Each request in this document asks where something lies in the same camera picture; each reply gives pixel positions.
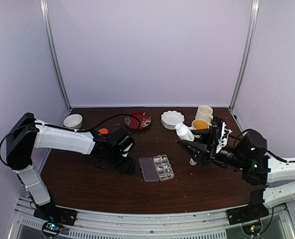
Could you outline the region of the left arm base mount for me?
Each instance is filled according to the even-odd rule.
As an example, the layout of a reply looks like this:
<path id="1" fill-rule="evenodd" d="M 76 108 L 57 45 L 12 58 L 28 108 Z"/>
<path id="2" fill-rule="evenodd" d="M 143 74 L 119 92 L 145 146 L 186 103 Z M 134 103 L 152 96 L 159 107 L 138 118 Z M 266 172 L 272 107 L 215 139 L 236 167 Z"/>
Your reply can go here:
<path id="1" fill-rule="evenodd" d="M 33 215 L 45 220 L 41 226 L 41 232 L 46 237 L 53 238 L 58 236 L 65 226 L 74 226 L 77 212 L 60 207 L 55 207 L 54 210 L 42 210 L 40 207 L 36 207 Z"/>

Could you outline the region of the small white pill bottle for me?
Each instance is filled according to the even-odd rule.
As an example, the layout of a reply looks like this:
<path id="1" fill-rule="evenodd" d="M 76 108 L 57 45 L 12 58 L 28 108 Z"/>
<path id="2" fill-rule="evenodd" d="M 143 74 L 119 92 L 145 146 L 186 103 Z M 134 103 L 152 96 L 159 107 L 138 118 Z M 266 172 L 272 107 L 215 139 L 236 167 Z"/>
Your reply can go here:
<path id="1" fill-rule="evenodd" d="M 190 165 L 195 166 L 197 165 L 197 161 L 194 161 L 192 158 L 189 161 Z"/>

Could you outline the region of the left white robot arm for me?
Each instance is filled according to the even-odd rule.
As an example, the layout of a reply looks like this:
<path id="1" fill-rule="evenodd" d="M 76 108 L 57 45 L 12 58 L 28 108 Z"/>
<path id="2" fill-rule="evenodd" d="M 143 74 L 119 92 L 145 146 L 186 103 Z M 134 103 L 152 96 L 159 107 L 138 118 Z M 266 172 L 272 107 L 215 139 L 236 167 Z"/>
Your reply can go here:
<path id="1" fill-rule="evenodd" d="M 36 209 L 49 221 L 55 221 L 60 211 L 36 171 L 31 155 L 35 148 L 48 148 L 90 155 L 106 162 L 115 170 L 131 175 L 136 161 L 128 153 L 135 141 L 132 134 L 120 127 L 114 132 L 98 126 L 90 129 L 72 129 L 38 120 L 33 113 L 25 113 L 0 142 L 5 144 L 5 158 L 0 161 L 23 182 Z"/>

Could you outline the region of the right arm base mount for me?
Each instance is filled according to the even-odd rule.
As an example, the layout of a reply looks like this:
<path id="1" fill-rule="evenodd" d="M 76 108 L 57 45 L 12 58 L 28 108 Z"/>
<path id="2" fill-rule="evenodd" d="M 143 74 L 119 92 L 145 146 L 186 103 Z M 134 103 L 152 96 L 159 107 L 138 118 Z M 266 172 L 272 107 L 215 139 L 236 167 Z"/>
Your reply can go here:
<path id="1" fill-rule="evenodd" d="M 270 214 L 269 210 L 262 205 L 247 205 L 228 209 L 226 212 L 229 225 L 240 224 L 243 233 L 250 237 L 258 236 L 263 232 L 262 218 Z"/>

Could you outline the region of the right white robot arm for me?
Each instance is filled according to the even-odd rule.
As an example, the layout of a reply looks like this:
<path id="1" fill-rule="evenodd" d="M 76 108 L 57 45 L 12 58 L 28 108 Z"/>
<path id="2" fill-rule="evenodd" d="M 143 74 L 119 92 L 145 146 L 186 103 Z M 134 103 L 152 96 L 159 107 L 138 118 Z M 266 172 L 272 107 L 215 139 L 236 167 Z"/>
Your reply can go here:
<path id="1" fill-rule="evenodd" d="M 192 130 L 199 139 L 179 139 L 177 144 L 190 157 L 190 164 L 206 167 L 215 164 L 242 172 L 242 179 L 253 186 L 262 185 L 250 195 L 244 216 L 255 219 L 263 208 L 295 200 L 295 158 L 281 158 L 268 150 L 267 140 L 256 130 L 247 129 L 228 145 L 231 130 L 222 119 L 215 118 L 208 129 Z"/>

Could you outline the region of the clear plastic pill organizer box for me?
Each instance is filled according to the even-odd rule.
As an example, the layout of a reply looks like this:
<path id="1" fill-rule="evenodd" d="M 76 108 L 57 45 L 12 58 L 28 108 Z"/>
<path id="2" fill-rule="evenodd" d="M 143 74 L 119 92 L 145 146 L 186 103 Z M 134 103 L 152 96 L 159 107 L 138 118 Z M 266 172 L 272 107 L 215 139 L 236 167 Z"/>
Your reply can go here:
<path id="1" fill-rule="evenodd" d="M 174 178 L 174 171 L 166 154 L 153 158 L 139 158 L 140 168 L 145 182 L 166 181 Z"/>

